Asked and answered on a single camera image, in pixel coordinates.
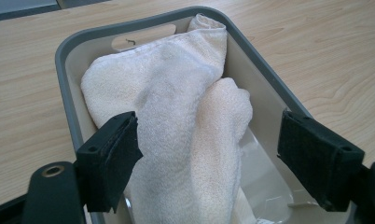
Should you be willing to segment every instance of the wood grain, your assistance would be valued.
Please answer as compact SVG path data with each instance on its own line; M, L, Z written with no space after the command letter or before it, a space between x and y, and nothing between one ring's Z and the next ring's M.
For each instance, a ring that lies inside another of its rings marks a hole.
M0 21L0 204L74 161L54 54L69 35L188 6L224 12L312 115L375 161L375 0L111 1Z

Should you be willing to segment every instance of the wooden table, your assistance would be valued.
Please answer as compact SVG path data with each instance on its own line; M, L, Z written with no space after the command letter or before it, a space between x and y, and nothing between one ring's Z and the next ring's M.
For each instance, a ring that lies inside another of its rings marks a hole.
M0 21L0 204L74 161L54 54L69 35L188 6L240 28L312 115L375 161L375 1L112 1Z

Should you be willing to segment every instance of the screw hole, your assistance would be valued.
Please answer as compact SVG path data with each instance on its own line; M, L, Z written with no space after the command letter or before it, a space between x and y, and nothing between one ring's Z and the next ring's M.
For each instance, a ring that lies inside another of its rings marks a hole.
M344 151L352 151L352 150L353 150L353 149L350 148L350 147L342 147L341 149L344 150Z
M88 151L89 152L96 152L97 151L97 147L89 147Z
M64 167L61 165L50 166L49 168L47 168L46 170L42 172L42 176L52 177L55 175L59 175L60 173L63 172L63 170L64 170Z

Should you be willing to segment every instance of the towel fold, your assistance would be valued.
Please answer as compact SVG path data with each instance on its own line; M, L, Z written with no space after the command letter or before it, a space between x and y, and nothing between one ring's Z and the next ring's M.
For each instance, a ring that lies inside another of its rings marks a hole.
M222 78L201 100L192 142L193 186L202 223L229 223L240 186L238 146L249 121L249 92Z
M137 111L144 157L128 186L137 224L230 222L252 106L220 79L226 40L223 24L197 15L187 33L101 57L82 78L98 127Z

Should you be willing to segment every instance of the gray plastic bin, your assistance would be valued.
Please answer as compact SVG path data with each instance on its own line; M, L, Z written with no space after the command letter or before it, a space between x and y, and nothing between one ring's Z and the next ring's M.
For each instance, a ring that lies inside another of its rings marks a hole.
M244 154L241 187L254 215L262 223L345 223L349 212L328 213L313 205L315 200L276 157L283 110L310 114L231 20L209 7L188 7L138 21L84 30L61 43L56 53L56 67L74 148L78 149L96 131L80 90L80 80L90 64L100 56L119 52L112 48L112 41L120 35L133 35L166 24L174 24L177 34L184 33L198 13L227 26L228 52L223 77L232 77L240 88L251 94L254 118L240 143ZM115 215L93 217L97 223L104 220L105 223L131 223L123 200Z

